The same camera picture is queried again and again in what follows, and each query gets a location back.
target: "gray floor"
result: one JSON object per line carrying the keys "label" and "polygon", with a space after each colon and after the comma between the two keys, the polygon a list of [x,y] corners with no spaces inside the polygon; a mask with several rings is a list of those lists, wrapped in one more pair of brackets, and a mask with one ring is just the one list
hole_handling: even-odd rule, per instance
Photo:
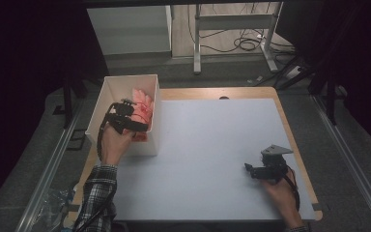
{"label": "gray floor", "polygon": [[[253,86],[258,76],[272,76],[264,58],[259,55],[203,57],[200,75],[192,73],[192,59],[187,58],[170,59],[153,55],[149,58],[142,56],[141,59],[135,56],[108,57],[107,64],[112,75],[156,73],[160,88]],[[99,86],[85,83],[90,94],[84,100],[77,129],[87,128],[100,91]],[[279,91],[278,95],[324,213],[322,220],[309,225],[312,231],[371,231],[371,210],[329,136],[315,103],[307,94],[308,83],[309,79],[305,79],[285,91]],[[272,84],[271,80],[263,86]],[[16,229],[63,132],[63,116],[52,115],[62,100],[62,91],[47,97],[46,110],[34,137],[0,189],[0,231]],[[336,119],[338,128],[371,183],[371,137],[349,115],[341,101],[336,102]],[[75,147],[76,144],[71,142],[69,146]],[[78,180],[89,147],[90,142],[86,139],[81,151],[67,151],[63,155],[51,184],[53,189],[68,189],[73,181]],[[132,231],[255,231],[254,225],[249,223],[216,224],[212,227],[189,224],[183,228],[175,225],[165,229],[151,224],[131,226]],[[38,224],[34,231],[43,231],[43,228]]]}

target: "white plastic box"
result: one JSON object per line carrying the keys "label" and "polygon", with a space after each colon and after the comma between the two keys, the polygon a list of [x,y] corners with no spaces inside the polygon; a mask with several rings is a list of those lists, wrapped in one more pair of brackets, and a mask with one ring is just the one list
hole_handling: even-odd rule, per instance
{"label": "white plastic box", "polygon": [[158,154],[159,126],[160,126],[160,95],[156,74],[107,76],[104,78],[98,102],[90,120],[86,135],[97,146],[100,124],[104,115],[113,102],[122,102],[121,99],[131,99],[132,89],[144,91],[154,100],[152,124],[147,133],[147,141],[132,142],[125,156],[156,156]]}

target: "human hand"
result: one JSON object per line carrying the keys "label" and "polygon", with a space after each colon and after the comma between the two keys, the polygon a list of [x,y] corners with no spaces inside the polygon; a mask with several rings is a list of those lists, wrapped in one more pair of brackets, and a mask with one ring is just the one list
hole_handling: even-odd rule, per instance
{"label": "human hand", "polygon": [[128,149],[133,136],[134,132],[131,130],[119,134],[106,123],[101,140],[101,164],[117,165]]}
{"label": "human hand", "polygon": [[[295,183],[295,173],[292,169],[288,170],[287,177]],[[271,184],[266,180],[260,180],[261,184],[270,195],[279,213],[285,220],[288,228],[297,228],[303,226],[300,213],[297,211],[297,204],[291,186],[285,179],[276,184]]]}

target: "white desk leg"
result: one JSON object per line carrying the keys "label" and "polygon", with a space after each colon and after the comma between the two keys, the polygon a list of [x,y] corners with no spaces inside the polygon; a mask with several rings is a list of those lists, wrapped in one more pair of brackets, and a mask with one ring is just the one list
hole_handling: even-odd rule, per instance
{"label": "white desk leg", "polygon": [[265,39],[264,43],[261,43],[261,49],[264,53],[265,59],[267,60],[268,66],[270,67],[270,70],[272,73],[278,72],[278,67],[276,66],[271,56],[270,44],[271,44],[273,32],[275,30],[276,22],[279,17],[279,11],[281,10],[281,5],[282,5],[281,2],[277,3],[275,10],[273,11],[273,14],[272,14],[272,19],[271,19],[270,27],[268,29],[267,38]]}
{"label": "white desk leg", "polygon": [[194,74],[201,73],[200,54],[200,6],[195,5]]}

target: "plaid shirt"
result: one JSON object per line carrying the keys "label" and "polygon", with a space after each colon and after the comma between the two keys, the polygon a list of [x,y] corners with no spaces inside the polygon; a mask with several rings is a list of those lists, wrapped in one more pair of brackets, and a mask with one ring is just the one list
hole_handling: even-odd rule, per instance
{"label": "plaid shirt", "polygon": [[[95,214],[110,194],[116,193],[116,174],[117,166],[114,165],[97,165],[93,168],[83,187],[83,204],[73,231],[80,228]],[[116,208],[111,202],[84,231],[110,231],[115,216]]]}

